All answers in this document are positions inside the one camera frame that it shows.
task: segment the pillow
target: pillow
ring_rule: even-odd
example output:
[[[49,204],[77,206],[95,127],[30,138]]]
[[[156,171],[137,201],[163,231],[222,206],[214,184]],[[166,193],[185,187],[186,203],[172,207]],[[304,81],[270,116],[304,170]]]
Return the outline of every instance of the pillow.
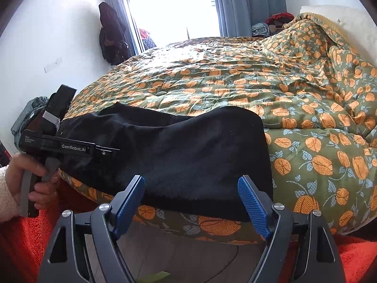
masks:
[[[369,13],[338,5],[303,6],[301,13],[315,13],[338,24],[361,57],[377,66],[377,26]]]

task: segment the pile of clothes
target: pile of clothes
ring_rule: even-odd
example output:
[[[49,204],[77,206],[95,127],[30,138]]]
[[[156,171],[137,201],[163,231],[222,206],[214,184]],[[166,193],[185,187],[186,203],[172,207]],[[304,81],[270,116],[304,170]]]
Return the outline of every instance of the pile of clothes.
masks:
[[[280,13],[271,16],[266,22],[254,24],[252,26],[253,37],[267,38],[278,34],[283,30],[283,25],[294,19],[291,13]]]
[[[148,50],[156,47],[156,44],[150,37],[150,33],[148,31],[139,28],[139,33],[144,44],[144,49]]]

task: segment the floor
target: floor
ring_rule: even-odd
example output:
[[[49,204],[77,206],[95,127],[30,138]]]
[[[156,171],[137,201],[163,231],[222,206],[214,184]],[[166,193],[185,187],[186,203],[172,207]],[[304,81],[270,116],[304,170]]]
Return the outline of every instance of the floor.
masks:
[[[96,283],[106,283],[91,235],[86,240]],[[134,278],[169,272],[163,283],[245,283],[263,251],[263,245],[198,241],[137,222],[119,239],[118,246]]]

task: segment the floral comforter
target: floral comforter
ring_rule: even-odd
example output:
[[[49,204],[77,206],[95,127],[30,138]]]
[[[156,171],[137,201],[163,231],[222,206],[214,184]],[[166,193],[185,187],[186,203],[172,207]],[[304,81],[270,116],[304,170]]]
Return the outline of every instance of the floral comforter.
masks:
[[[197,116],[226,105],[263,120],[274,201],[320,209],[332,233],[377,212],[377,68],[329,20],[305,13],[267,39],[202,38],[151,49],[114,68],[75,98],[66,118],[117,101]],[[112,199],[68,175],[79,192]],[[134,220],[167,232],[228,243],[261,241],[252,224],[140,206]]]

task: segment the white fleece sleeve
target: white fleece sleeve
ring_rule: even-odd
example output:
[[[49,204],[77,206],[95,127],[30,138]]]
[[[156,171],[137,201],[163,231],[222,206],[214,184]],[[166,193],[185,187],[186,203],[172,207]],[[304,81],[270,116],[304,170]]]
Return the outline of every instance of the white fleece sleeve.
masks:
[[[0,222],[5,222],[19,215],[18,205],[5,181],[8,166],[0,168]]]

